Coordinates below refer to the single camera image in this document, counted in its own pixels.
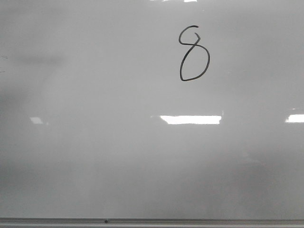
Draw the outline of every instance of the handwritten number 8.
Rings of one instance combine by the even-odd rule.
[[[199,77],[201,77],[201,76],[207,71],[207,69],[208,69],[208,67],[209,67],[209,63],[210,63],[210,54],[209,54],[208,50],[207,50],[205,47],[203,47],[203,46],[201,46],[201,45],[198,45],[198,43],[199,43],[199,41],[200,41],[200,36],[199,36],[197,33],[195,33],[195,35],[198,37],[198,39],[197,39],[197,41],[196,41],[194,44],[191,44],[191,43],[183,43],[183,42],[181,41],[181,36],[182,36],[182,34],[183,34],[187,29],[189,29],[189,28],[198,28],[198,26],[196,26],[196,25],[188,26],[188,27],[186,27],[186,28],[180,33],[179,43],[182,44],[182,45],[189,45],[189,46],[192,46],[192,47],[187,51],[187,53],[185,54],[184,58],[183,58],[182,61],[181,61],[181,65],[180,65],[180,79],[181,79],[183,82],[191,81],[191,80],[198,79]],[[196,76],[196,77],[193,77],[193,78],[184,79],[184,78],[182,77],[182,73],[181,73],[182,66],[184,65],[184,61],[185,61],[185,59],[187,58],[188,54],[194,49],[194,47],[201,47],[202,49],[204,49],[204,50],[207,52],[208,61],[207,61],[207,64],[206,64],[206,67],[205,67],[204,71],[203,71],[200,75],[198,75],[198,76]]]

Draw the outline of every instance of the white surface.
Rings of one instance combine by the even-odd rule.
[[[0,217],[303,218],[303,11],[1,1]]]

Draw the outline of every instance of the whiteboard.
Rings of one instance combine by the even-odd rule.
[[[0,1],[0,217],[303,218],[303,11]]]

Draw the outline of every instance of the handwritten digit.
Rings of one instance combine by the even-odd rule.
[[[188,26],[188,27],[186,27],[186,28],[180,33],[179,43],[182,44],[182,45],[189,45],[189,46],[192,46],[192,47],[187,51],[187,53],[185,54],[184,58],[183,58],[182,61],[181,61],[181,65],[180,65],[180,79],[181,79],[183,82],[191,81],[191,80],[198,79],[199,77],[201,77],[201,76],[207,71],[207,69],[208,69],[208,67],[209,67],[209,63],[210,63],[210,54],[209,54],[208,50],[207,50],[205,47],[203,47],[203,46],[201,46],[201,45],[198,44],[199,41],[200,41],[200,36],[199,36],[197,33],[195,33],[195,35],[197,36],[198,39],[197,39],[197,41],[196,41],[194,44],[191,44],[191,43],[183,43],[183,42],[181,41],[181,36],[182,36],[182,34],[183,34],[187,29],[189,29],[189,28],[198,28],[198,26],[196,26],[196,25]],[[205,67],[204,71],[203,71],[200,75],[198,75],[198,76],[196,76],[196,77],[193,77],[193,78],[184,79],[183,76],[182,76],[182,73],[181,73],[182,66],[184,65],[185,59],[187,58],[188,54],[194,49],[194,47],[201,47],[202,49],[204,49],[204,50],[207,52],[208,61],[207,61],[207,64],[206,64],[206,67]]]

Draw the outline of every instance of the black marker writing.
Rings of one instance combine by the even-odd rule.
[[[195,33],[195,35],[198,37],[198,39],[197,39],[197,41],[196,41],[194,44],[183,43],[183,42],[181,41],[181,36],[182,36],[182,34],[183,34],[187,29],[189,29],[189,28],[198,28],[198,26],[196,26],[196,25],[188,26],[188,27],[186,27],[186,28],[180,33],[179,43],[182,44],[182,45],[189,45],[189,46],[192,46],[192,47],[187,51],[187,53],[185,54],[184,58],[183,58],[182,61],[181,61],[181,65],[180,65],[180,79],[181,79],[183,82],[190,81],[190,80],[194,80],[194,79],[198,79],[199,77],[201,77],[201,76],[207,71],[207,69],[208,69],[208,67],[209,67],[209,63],[210,63],[210,54],[209,54],[208,50],[207,50],[205,47],[203,47],[203,46],[201,46],[201,45],[198,45],[198,43],[199,43],[199,41],[200,41],[200,36],[199,36],[197,33]],[[185,59],[187,58],[188,54],[194,49],[194,47],[201,47],[202,49],[204,49],[204,50],[207,52],[207,54],[208,54],[208,61],[207,61],[207,64],[206,64],[206,67],[205,67],[204,71],[203,71],[200,75],[198,75],[198,76],[196,76],[196,77],[193,77],[193,78],[184,79],[184,78],[182,77],[182,74],[181,74],[182,66],[184,65]]]

